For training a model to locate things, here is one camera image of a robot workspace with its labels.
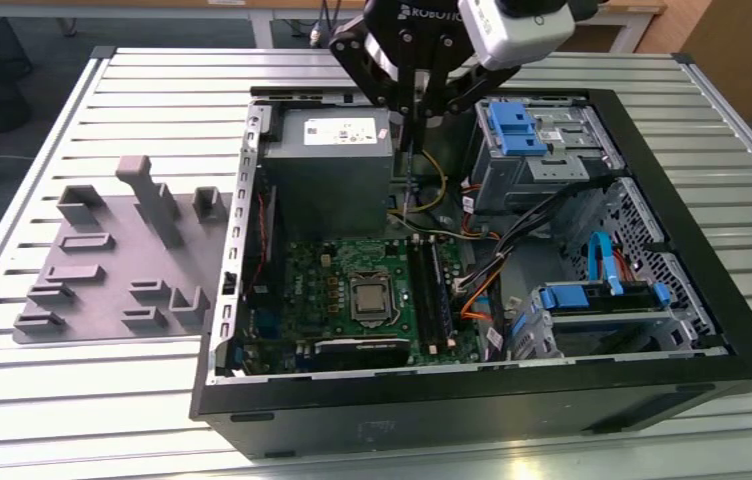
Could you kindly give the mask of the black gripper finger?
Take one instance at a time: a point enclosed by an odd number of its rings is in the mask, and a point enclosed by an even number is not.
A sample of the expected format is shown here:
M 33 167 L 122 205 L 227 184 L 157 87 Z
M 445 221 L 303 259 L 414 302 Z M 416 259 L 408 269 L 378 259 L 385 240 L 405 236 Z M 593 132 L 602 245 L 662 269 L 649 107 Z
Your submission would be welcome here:
M 473 54 L 470 40 L 462 35 L 441 35 L 434 44 L 429 79 L 422 97 L 416 103 L 416 149 L 424 148 L 429 122 L 445 114 L 457 115 L 490 93 L 518 71 L 513 66 L 488 69 L 473 64 L 453 80 L 448 75 Z
M 402 55 L 393 65 L 369 35 L 362 17 L 338 27 L 329 50 L 361 93 L 400 116 L 400 150 L 414 149 L 414 61 Z

